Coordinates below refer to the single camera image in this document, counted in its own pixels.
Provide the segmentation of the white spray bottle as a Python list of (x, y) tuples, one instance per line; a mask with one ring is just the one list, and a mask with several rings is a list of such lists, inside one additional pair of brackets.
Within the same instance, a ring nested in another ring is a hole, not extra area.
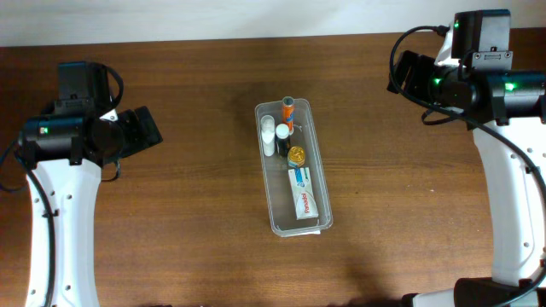
[(270, 157), (276, 151), (276, 124), (275, 120), (270, 115), (265, 115), (260, 120), (260, 131), (262, 139), (262, 148), (264, 156)]

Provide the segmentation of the orange effervescent tablet tube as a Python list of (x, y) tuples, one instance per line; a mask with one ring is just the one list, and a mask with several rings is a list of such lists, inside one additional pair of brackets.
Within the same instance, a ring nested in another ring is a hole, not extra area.
[(291, 96), (285, 96), (282, 99), (282, 122), (288, 127), (289, 134), (293, 134), (293, 116), (295, 110), (295, 100)]

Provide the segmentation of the clear plastic container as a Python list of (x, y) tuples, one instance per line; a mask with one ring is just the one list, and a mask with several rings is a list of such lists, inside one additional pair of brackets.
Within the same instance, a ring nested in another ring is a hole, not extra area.
[(318, 234), (333, 223), (311, 106), (287, 97), (255, 107), (272, 231)]

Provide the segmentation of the dark bottle white cap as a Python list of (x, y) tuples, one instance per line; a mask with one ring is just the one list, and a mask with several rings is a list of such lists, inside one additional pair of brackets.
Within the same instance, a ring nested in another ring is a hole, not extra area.
[(276, 148), (282, 157), (287, 157), (291, 148), (290, 129), (286, 124), (279, 124), (276, 127)]

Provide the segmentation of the small jar gold lid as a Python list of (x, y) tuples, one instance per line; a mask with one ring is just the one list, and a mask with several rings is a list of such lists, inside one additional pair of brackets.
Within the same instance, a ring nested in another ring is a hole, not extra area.
[(299, 146), (293, 146), (288, 151), (288, 165), (293, 168), (300, 168), (305, 163), (305, 150)]

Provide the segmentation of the white Panadol medicine box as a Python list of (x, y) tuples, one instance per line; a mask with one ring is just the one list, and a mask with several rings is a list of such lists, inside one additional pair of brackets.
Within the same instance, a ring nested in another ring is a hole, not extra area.
[(314, 198), (311, 174), (308, 167), (288, 171), (297, 220), (317, 218), (318, 209)]

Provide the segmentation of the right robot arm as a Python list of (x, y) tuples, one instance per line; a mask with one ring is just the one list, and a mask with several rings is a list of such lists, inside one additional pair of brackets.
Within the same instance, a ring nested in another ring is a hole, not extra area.
[(514, 71), (512, 52), (469, 49), (456, 63), (404, 51), (388, 89), (465, 122), (479, 150), (490, 201), (491, 276), (411, 293), (404, 306), (545, 304), (545, 77)]

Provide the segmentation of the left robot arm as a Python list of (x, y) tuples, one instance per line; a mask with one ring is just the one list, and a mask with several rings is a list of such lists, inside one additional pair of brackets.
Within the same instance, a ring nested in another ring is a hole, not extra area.
[(161, 143), (146, 107), (28, 119), (16, 158), (32, 202), (26, 305), (97, 306), (94, 218), (102, 168)]

